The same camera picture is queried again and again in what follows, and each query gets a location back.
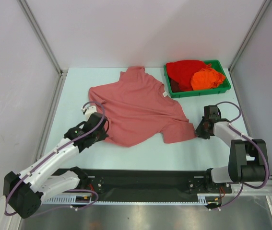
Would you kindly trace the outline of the dark maroon t shirt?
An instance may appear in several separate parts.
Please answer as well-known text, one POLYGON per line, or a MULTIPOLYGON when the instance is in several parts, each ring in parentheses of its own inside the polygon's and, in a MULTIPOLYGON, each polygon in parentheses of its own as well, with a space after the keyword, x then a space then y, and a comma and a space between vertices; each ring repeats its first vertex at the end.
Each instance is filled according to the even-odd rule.
POLYGON ((181 89, 179 88, 179 84, 173 79, 170 79, 170 86, 171 86, 172 92, 181 92, 181 89))

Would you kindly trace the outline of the green plastic bin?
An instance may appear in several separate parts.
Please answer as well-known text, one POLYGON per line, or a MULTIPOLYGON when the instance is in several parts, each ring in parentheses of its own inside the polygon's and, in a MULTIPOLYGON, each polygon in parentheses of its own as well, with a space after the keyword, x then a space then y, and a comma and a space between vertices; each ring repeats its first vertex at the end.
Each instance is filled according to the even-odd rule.
MULTIPOLYGON (((224 70, 223 70, 219 60, 207 60, 207 61, 203 61, 203 62, 205 63, 205 65, 211 64, 212 68, 214 68, 216 71, 221 72, 222 74, 225 75, 224 70)), ((164 74, 165 74, 165 78, 166 78, 166 82, 167 82, 167 86, 168 86, 168 90, 169 90, 169 95, 171 96, 171 98, 201 96, 201 95, 209 95, 209 94, 220 94, 220 93, 224 93, 227 90, 231 89, 231 85, 225 75, 225 81, 223 82, 223 84, 221 84, 218 88, 215 88, 215 89, 198 90, 198 91, 192 90, 192 91, 188 91, 188 92, 172 92, 171 86, 170 86, 170 79, 169 79, 167 72, 166 72, 166 64, 164 65, 164 74)))

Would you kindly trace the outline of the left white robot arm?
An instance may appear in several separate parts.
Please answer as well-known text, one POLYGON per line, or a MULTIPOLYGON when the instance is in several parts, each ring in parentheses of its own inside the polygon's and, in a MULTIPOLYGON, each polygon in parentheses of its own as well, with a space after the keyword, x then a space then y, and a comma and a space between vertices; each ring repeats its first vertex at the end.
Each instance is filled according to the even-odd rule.
POLYGON ((60 176, 52 174, 67 160, 108 136, 108 118, 94 112, 86 121, 70 128, 59 144, 40 160, 20 173, 9 172, 4 177, 3 194, 6 206, 21 218, 32 216, 48 199, 63 192, 85 192, 98 197, 90 188, 88 175, 73 167, 60 176))

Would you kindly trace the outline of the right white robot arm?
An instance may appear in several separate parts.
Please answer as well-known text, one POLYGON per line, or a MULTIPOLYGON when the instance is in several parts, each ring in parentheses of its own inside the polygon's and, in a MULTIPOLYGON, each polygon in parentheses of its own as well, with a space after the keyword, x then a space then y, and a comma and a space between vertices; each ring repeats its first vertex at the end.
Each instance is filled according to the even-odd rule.
POLYGON ((233 122, 222 118, 218 105, 208 105, 204 107, 204 115, 196 128, 197 137, 217 137, 230 148, 227 166, 206 171, 203 186, 208 192, 215 192, 221 184, 242 184, 261 189, 270 177, 266 142, 243 134, 233 122))

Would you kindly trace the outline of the aluminium frame rail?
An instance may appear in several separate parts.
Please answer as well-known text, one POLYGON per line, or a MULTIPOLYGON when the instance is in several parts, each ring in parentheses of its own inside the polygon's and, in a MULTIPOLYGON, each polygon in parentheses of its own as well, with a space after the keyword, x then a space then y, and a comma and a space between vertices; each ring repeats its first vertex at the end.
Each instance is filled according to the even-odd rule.
MULTIPOLYGON (((56 178, 56 177, 58 177, 58 176, 56 176, 56 175, 53 176, 52 175, 47 180, 50 180, 50 179, 56 178)), ((96 176, 90 176, 89 175, 89 178, 90 179, 94 179, 94 178, 96 178, 96 176)), ((201 177, 200 176, 195 176, 195 178, 197 180, 200 180, 200 179, 203 178, 203 176, 201 176, 201 177)), ((252 185, 252 186, 260 186, 262 184, 261 182, 247 182, 247 183, 250 184, 250 185, 252 185)), ((234 189, 234 191, 238 192, 240 186, 238 185, 237 188, 234 188, 236 185, 237 184, 232 185, 232 188, 234 189)), ((260 196, 272 196, 272 176, 269 177, 266 185, 263 188, 261 188, 261 189, 253 189, 253 188, 251 188, 249 186, 245 186, 242 194, 243 195, 247 195, 247 196, 254 195, 254 194, 257 194, 257 195, 260 195, 260 196)))

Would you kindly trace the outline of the red t shirt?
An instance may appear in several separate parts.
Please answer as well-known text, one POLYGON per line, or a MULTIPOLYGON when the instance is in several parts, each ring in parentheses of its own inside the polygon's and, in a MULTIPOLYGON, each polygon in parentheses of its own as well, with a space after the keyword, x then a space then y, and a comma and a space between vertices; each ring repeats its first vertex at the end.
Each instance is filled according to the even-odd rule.
POLYGON ((200 69, 206 67, 200 60, 181 60, 177 62, 166 63, 166 72, 169 79, 173 79, 179 84, 181 92, 192 91, 191 77, 200 69))

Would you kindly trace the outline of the pink t shirt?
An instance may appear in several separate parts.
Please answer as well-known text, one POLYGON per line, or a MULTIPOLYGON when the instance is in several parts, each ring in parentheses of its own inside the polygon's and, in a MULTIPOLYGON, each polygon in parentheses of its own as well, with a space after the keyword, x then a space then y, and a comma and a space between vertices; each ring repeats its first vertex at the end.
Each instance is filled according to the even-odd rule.
POLYGON ((141 66, 121 72, 114 83, 91 87, 89 100, 105 109, 109 124, 106 142, 122 147, 162 134, 166 144, 194 139, 194 125, 178 101, 167 96, 164 84, 141 66))

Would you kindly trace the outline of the orange t shirt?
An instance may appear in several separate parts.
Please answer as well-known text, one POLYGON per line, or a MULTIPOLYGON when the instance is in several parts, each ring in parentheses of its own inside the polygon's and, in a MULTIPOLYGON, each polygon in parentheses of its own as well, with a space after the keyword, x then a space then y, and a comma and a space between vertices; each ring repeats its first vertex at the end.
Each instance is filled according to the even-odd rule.
POLYGON ((194 91, 218 88, 225 81, 225 75, 216 71, 211 64, 195 72, 190 83, 194 91))

